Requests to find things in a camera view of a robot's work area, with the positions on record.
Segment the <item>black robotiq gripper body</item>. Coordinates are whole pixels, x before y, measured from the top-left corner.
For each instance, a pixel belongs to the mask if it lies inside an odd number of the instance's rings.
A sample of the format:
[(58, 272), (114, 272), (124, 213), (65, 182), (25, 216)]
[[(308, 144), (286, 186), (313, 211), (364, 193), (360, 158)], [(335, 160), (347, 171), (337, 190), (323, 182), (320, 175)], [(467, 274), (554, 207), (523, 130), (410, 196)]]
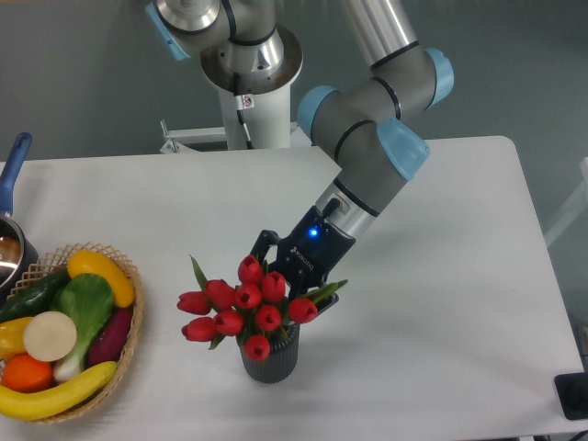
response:
[(326, 283), (332, 269), (356, 239), (330, 222), (339, 205), (323, 210), (312, 206), (292, 232), (277, 243), (275, 270), (288, 282), (291, 294), (302, 294)]

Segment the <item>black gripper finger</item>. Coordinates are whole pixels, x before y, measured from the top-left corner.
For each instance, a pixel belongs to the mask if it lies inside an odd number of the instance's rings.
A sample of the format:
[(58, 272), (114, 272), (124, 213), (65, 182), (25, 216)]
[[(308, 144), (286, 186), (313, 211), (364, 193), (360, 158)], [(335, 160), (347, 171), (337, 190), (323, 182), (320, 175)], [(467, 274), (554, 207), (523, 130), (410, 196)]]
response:
[(273, 261), (266, 260), (266, 256), (269, 250), (272, 247), (277, 247), (280, 241), (281, 238), (275, 231), (262, 230), (260, 231), (250, 254), (256, 258), (260, 265), (262, 265), (264, 262), (267, 262), (269, 266), (280, 266), (277, 256)]
[(313, 321), (336, 304), (339, 300), (337, 290), (338, 287), (320, 287), (303, 294), (302, 297), (310, 300), (315, 306), (315, 311), (310, 309), (311, 314), (305, 316), (304, 323)]

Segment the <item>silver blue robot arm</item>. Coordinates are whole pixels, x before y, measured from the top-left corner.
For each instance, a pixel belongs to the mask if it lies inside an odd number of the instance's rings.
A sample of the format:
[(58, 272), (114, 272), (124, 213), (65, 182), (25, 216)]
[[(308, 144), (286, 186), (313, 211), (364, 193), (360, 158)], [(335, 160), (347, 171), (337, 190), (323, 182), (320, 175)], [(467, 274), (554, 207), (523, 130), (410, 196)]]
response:
[(343, 9), (370, 78), (341, 92), (309, 91), (297, 108), (290, 87), (302, 66), (297, 38), (280, 26), (272, 1), (151, 1), (146, 14), (172, 56), (196, 58), (217, 89), (227, 146), (283, 148), (294, 128), (340, 171), (287, 237), (261, 232), (253, 253), (277, 252), (280, 273), (297, 301), (319, 310), (337, 301), (327, 277), (361, 234), (428, 158), (406, 120), (452, 90), (454, 72), (438, 50), (424, 49), (398, 1), (346, 1)]

